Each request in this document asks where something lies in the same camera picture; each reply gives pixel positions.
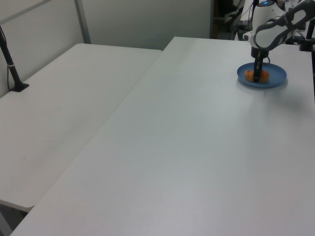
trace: table surface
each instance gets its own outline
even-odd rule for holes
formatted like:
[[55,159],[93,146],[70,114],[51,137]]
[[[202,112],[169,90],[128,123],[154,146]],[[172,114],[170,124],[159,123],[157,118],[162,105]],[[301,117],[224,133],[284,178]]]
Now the table surface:
[[1,98],[0,204],[29,211],[160,54],[78,44]]
[[174,38],[12,236],[315,232],[311,54],[271,51],[288,83],[259,90],[250,51]]

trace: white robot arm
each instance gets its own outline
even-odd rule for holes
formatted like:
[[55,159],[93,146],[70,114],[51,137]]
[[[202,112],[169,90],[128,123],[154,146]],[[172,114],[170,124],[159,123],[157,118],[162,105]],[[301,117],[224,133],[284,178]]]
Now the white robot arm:
[[315,17],[315,1],[306,0],[288,12],[282,11],[270,0],[259,3],[254,10],[252,31],[243,38],[252,46],[255,58],[254,82],[259,81],[262,61],[269,51],[292,37],[300,24]]

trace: orange object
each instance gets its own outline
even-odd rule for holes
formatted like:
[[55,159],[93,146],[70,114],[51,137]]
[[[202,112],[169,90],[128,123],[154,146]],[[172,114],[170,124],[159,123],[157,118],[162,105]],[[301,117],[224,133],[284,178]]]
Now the orange object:
[[[248,82],[254,82],[254,70],[245,71],[245,80]],[[269,80],[269,72],[267,70],[262,70],[260,73],[259,82],[265,83],[265,82],[268,82],[268,80]]]

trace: blue plate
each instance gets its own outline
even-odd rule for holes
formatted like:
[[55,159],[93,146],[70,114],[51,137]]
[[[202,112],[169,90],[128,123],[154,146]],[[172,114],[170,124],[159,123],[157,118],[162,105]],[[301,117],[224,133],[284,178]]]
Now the blue plate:
[[283,70],[280,66],[268,64],[268,63],[262,64],[262,69],[269,71],[268,82],[266,83],[248,82],[245,80],[245,71],[246,70],[252,71],[253,69],[254,69],[254,63],[248,63],[245,65],[242,65],[237,70],[238,80],[241,83],[246,84],[248,86],[262,88],[262,89],[274,88],[286,82],[286,71]]

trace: cable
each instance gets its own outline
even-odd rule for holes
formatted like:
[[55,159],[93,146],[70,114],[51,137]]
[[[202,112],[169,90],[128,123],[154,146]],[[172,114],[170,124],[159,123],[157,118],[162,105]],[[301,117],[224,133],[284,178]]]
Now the cable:
[[8,84],[8,90],[11,91],[10,85],[9,85],[9,67],[8,66],[6,67],[6,74],[7,74],[6,83]]
[[237,27],[237,26],[234,26],[234,27],[232,28],[231,33],[230,33],[230,36],[228,37],[228,40],[230,40],[231,35],[232,35],[232,33],[233,33],[233,31],[235,30],[236,27]]
[[247,11],[246,11],[243,15],[241,15],[241,17],[244,16],[244,15],[248,12],[248,10],[252,7],[252,5],[253,5],[253,3],[249,6],[249,8],[247,9]]
[[301,32],[297,31],[297,33],[298,33],[299,35],[301,35],[302,38],[305,40],[305,37],[304,37],[304,35],[303,35]]
[[251,15],[251,8],[252,8],[252,4],[250,5],[250,12],[248,13],[248,21],[250,21],[250,15]]

